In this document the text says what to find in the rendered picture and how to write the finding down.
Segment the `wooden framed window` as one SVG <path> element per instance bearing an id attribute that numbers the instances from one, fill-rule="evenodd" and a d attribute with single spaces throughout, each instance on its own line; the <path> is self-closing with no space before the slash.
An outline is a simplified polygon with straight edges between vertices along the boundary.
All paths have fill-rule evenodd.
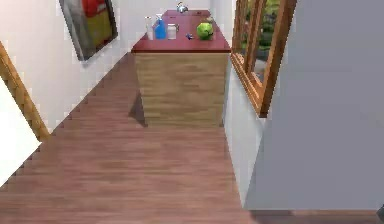
<path id="1" fill-rule="evenodd" d="M 231 61 L 260 118 L 266 118 L 297 0 L 236 0 Z"/>

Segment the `wooden door frame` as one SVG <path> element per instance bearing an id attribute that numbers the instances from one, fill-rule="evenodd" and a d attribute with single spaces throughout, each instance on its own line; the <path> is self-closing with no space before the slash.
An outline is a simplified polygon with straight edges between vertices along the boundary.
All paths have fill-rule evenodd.
<path id="1" fill-rule="evenodd" d="M 40 142 L 46 140 L 50 136 L 48 129 L 1 42 L 0 77 L 10 91 L 16 105 L 20 109 L 36 138 Z"/>

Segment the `blue spray bottle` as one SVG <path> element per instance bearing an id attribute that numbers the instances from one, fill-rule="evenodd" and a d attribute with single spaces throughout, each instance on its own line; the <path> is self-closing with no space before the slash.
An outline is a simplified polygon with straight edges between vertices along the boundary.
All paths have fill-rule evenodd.
<path id="1" fill-rule="evenodd" d="M 167 32 L 166 32 L 166 25 L 162 19 L 162 15 L 157 14 L 156 17 L 157 17 L 157 23 L 156 23 L 156 27 L 154 29 L 155 37 L 157 39 L 165 39 Z"/>

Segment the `green round cabbage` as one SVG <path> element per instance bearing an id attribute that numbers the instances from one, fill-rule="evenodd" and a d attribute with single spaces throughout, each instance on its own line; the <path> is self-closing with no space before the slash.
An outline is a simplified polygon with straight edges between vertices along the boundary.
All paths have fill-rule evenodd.
<path id="1" fill-rule="evenodd" d="M 210 40 L 213 35 L 213 26 L 208 22 L 200 23 L 196 28 L 196 32 L 201 40 Z"/>

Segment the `wooden counter with red top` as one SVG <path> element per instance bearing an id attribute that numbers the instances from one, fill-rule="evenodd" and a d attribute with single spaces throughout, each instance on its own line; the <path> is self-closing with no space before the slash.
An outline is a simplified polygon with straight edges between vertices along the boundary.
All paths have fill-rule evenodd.
<path id="1" fill-rule="evenodd" d="M 149 126 L 218 127 L 223 124 L 226 69 L 230 47 L 207 10 L 162 15 L 178 24 L 175 40 L 148 40 L 133 45 L 145 122 Z M 210 40 L 196 32 L 200 23 L 213 26 Z M 194 39 L 188 40 L 186 34 Z"/>

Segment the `clear glass bottle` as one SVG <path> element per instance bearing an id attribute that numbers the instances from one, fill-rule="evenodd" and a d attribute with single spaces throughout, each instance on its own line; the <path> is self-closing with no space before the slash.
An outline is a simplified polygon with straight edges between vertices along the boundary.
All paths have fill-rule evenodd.
<path id="1" fill-rule="evenodd" d="M 145 17 L 146 35 L 148 40 L 154 39 L 152 18 L 150 16 Z"/>

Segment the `white screw-cap bottle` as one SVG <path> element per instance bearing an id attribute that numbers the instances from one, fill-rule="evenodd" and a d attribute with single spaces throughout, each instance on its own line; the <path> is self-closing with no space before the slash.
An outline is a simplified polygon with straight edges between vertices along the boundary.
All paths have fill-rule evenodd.
<path id="1" fill-rule="evenodd" d="M 167 37 L 169 40 L 175 40 L 177 38 L 177 32 L 179 31 L 178 24 L 167 25 Z"/>

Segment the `framed red and yellow picture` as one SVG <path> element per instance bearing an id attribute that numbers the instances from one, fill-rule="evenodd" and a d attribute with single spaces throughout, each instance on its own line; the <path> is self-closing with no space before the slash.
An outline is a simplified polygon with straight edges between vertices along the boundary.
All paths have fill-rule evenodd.
<path id="1" fill-rule="evenodd" d="M 59 0 L 79 61 L 87 61 L 117 38 L 111 0 Z"/>

